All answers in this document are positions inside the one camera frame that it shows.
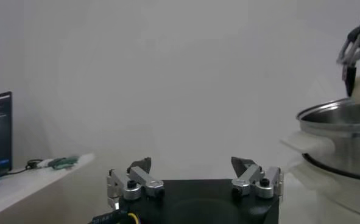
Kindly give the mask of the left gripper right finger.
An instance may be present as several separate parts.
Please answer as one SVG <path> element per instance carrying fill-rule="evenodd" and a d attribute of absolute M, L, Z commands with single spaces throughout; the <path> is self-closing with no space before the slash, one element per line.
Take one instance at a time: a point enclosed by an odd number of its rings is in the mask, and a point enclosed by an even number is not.
<path fill-rule="evenodd" d="M 232 179 L 232 196 L 241 198 L 255 193 L 256 197 L 271 199 L 283 196 L 283 172 L 279 167 L 271 166 L 264 170 L 251 159 L 231 157 L 236 178 Z"/>

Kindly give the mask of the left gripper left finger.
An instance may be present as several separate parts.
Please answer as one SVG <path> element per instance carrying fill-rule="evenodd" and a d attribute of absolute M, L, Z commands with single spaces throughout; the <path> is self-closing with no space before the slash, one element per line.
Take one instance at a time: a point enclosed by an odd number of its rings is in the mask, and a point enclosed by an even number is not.
<path fill-rule="evenodd" d="M 146 157 L 131 163 L 126 171 L 110 169 L 106 177 L 107 203 L 112 209 L 120 208 L 120 201 L 134 202 L 147 197 L 162 198 L 164 181 L 150 175 L 152 158 Z"/>

